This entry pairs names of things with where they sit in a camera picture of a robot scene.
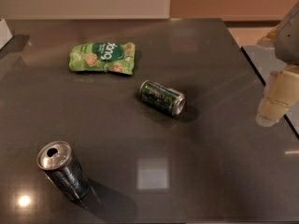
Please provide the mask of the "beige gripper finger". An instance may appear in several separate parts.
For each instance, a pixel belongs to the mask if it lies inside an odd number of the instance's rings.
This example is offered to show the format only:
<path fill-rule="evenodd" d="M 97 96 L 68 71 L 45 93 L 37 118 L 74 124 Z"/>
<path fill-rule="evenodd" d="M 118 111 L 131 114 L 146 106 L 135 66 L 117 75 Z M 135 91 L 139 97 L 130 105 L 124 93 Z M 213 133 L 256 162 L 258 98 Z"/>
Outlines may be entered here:
<path fill-rule="evenodd" d="M 299 101 L 299 66 L 287 64 L 263 90 L 256 116 L 262 127 L 278 123 L 290 108 Z"/>

